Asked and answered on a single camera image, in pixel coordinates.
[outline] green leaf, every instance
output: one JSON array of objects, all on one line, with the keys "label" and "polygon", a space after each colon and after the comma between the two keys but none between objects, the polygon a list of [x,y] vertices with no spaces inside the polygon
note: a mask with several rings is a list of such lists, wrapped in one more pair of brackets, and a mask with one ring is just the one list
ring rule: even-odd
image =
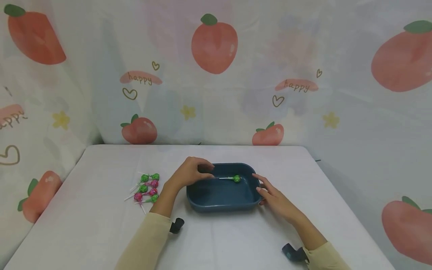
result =
[{"label": "green leaf", "polygon": [[22,199],[18,203],[18,212],[22,211],[22,204],[27,200],[28,198]]},{"label": "green leaf", "polygon": [[432,22],[425,20],[412,22],[404,27],[404,30],[411,34],[423,34],[432,31]]},{"label": "green leaf", "polygon": [[29,188],[27,189],[27,195],[30,196],[30,194],[32,193],[33,189],[36,187],[37,184],[38,184],[38,180],[33,178],[32,181],[30,182]]},{"label": "green leaf", "polygon": [[23,8],[12,4],[5,5],[4,12],[11,17],[20,17],[25,14],[25,10]]},{"label": "green leaf", "polygon": [[137,119],[138,118],[138,115],[137,114],[134,114],[133,116],[132,116],[132,119],[130,120],[130,123],[132,123],[135,119]]},{"label": "green leaf", "polygon": [[268,125],[266,129],[269,129],[269,128],[271,128],[272,126],[274,126],[274,121],[271,122],[270,125]]},{"label": "green leaf", "polygon": [[217,19],[215,16],[211,15],[211,14],[204,14],[204,16],[201,17],[201,21],[203,24],[208,25],[208,26],[212,26],[217,24]]},{"label": "green leaf", "polygon": [[417,209],[420,209],[420,207],[412,199],[408,198],[407,196],[402,196],[402,201],[404,203],[411,205],[411,206],[414,206]]}]

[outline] red fruit illustration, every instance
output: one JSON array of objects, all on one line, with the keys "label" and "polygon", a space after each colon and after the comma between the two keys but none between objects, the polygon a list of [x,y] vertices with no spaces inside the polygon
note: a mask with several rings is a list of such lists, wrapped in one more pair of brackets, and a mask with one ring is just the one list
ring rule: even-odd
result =
[{"label": "red fruit illustration", "polygon": [[406,92],[432,80],[432,22],[416,21],[385,42],[372,60],[372,75],[393,92]]},{"label": "red fruit illustration", "polygon": [[152,121],[144,117],[132,116],[130,123],[121,124],[123,138],[131,144],[149,144],[156,140],[158,131]]},{"label": "red fruit illustration", "polygon": [[253,145],[279,145],[283,139],[283,127],[271,122],[266,129],[258,128],[252,137]]},{"label": "red fruit illustration", "polygon": [[192,37],[192,55],[197,64],[213,74],[224,72],[237,53],[237,32],[234,28],[216,17],[205,14],[203,22]]},{"label": "red fruit illustration", "polygon": [[26,220],[36,223],[61,184],[60,176],[53,171],[46,171],[39,182],[33,179],[27,189],[29,197],[18,203],[18,211],[22,211]]},{"label": "red fruit illustration", "polygon": [[421,210],[410,198],[388,203],[382,210],[388,239],[403,255],[432,265],[432,209]]},{"label": "red fruit illustration", "polygon": [[26,12],[11,4],[4,7],[4,12],[9,15],[9,33],[13,42],[28,58],[45,65],[55,65],[66,60],[45,14]]}]

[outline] hand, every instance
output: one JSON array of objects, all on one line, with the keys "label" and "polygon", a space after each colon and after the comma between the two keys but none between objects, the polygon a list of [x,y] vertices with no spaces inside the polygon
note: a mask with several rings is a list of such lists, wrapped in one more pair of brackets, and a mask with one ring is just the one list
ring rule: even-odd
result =
[{"label": "hand", "polygon": [[261,187],[257,187],[258,193],[264,198],[260,202],[260,205],[268,204],[274,212],[281,215],[291,224],[299,222],[305,217],[305,215],[290,202],[282,192],[277,190],[267,178],[257,174],[252,174],[252,176],[263,182]]},{"label": "hand", "polygon": [[180,165],[168,182],[174,184],[180,189],[192,185],[196,181],[202,179],[214,178],[210,173],[198,172],[199,166],[207,172],[212,171],[215,167],[208,160],[190,156],[186,158],[182,165]]}]

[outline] pink lollipop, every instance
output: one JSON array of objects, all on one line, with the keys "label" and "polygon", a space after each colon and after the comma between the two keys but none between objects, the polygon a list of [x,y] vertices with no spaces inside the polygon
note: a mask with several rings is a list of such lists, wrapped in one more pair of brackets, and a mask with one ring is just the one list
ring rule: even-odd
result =
[{"label": "pink lollipop", "polygon": [[140,201],[143,200],[143,195],[142,195],[141,193],[136,193],[136,194],[133,196],[133,199],[134,199],[135,201],[137,201],[137,202],[140,202]]},{"label": "pink lollipop", "polygon": [[144,183],[144,185],[146,185],[146,186],[151,186],[151,187],[158,187],[159,186],[159,181],[157,181],[157,180],[153,180],[153,181],[151,181],[150,183]]},{"label": "pink lollipop", "polygon": [[144,215],[146,215],[146,211],[144,210],[144,207],[143,207],[143,195],[141,193],[136,193],[133,196],[133,199],[139,203],[139,205],[141,206],[141,209],[144,212]]},{"label": "pink lollipop", "polygon": [[152,188],[149,192],[145,192],[145,193],[143,193],[143,195],[150,195],[150,196],[153,196],[153,195],[156,195],[158,193],[158,190],[157,189],[155,189],[155,188]]}]

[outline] green lollipop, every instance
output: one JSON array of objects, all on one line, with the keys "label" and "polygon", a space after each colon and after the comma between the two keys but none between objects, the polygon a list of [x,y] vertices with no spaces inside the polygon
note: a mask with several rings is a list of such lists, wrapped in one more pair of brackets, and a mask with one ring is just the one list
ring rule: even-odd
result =
[{"label": "green lollipop", "polygon": [[141,176],[141,183],[145,183],[145,182],[147,182],[149,180],[149,176],[148,175],[142,175]]},{"label": "green lollipop", "polygon": [[150,176],[153,180],[159,180],[159,174],[155,173],[153,175]]},{"label": "green lollipop", "polygon": [[138,192],[139,192],[139,193],[144,193],[144,192],[147,192],[147,190],[149,190],[149,187],[148,187],[148,186],[145,186],[145,185],[142,185],[142,186],[140,186],[140,188],[138,189]]},{"label": "green lollipop", "polygon": [[158,200],[158,198],[159,198],[159,195],[155,194],[155,195],[151,196],[150,199],[147,199],[144,202],[145,203],[150,203],[150,202],[155,203]]},{"label": "green lollipop", "polygon": [[229,180],[234,180],[234,182],[238,183],[240,182],[240,175],[234,175],[233,177],[222,177],[219,179],[229,179]]}]

